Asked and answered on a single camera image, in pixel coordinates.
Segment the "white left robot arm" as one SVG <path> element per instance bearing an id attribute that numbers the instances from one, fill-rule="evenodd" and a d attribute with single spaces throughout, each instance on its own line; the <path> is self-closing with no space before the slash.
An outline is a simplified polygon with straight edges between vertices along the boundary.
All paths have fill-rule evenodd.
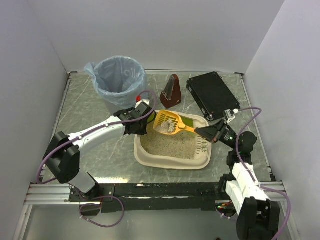
<path id="1" fill-rule="evenodd" d="M 154 112 L 154 108 L 142 101 L 88 129 L 69 135 L 60 131 L 53 136 L 42 162 L 59 183 L 68 183 L 89 198 L 95 198 L 100 194 L 100 186 L 93 176 L 81 170 L 81 158 L 112 139 L 131 134 L 145 135 L 149 116 Z"/>

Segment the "yellow litter scoop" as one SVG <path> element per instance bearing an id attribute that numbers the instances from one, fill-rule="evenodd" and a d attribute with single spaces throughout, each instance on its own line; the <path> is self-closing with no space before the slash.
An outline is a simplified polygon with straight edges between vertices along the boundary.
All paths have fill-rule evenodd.
<path id="1" fill-rule="evenodd" d="M 180 132 L 195 134 L 193 127 L 187 126 L 180 115 L 173 111 L 160 110 L 153 122 L 153 130 L 167 136 L 173 136 Z"/>

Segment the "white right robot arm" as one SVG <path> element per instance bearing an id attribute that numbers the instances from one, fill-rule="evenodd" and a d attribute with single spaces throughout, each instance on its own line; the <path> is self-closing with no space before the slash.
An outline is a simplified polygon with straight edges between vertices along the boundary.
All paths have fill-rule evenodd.
<path id="1" fill-rule="evenodd" d="M 208 142 L 221 142 L 232 149 L 226 158 L 230 173 L 220 178 L 219 191 L 234 206 L 238 238 L 271 240 L 279 229 L 280 207 L 263 191 L 254 172 L 251 153 L 257 137 L 250 131 L 236 134 L 224 120 L 194 131 Z"/>

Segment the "beige litter box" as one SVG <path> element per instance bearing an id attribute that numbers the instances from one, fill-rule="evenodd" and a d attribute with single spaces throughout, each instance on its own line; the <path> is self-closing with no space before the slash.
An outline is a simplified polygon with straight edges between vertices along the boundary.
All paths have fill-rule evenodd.
<path id="1" fill-rule="evenodd" d="M 198 134 L 195 134 L 196 148 L 193 159 L 149 154 L 142 148 L 140 138 L 140 135 L 134 138 L 134 156 L 141 165 L 171 170 L 200 170 L 205 168 L 210 162 L 212 144 Z"/>

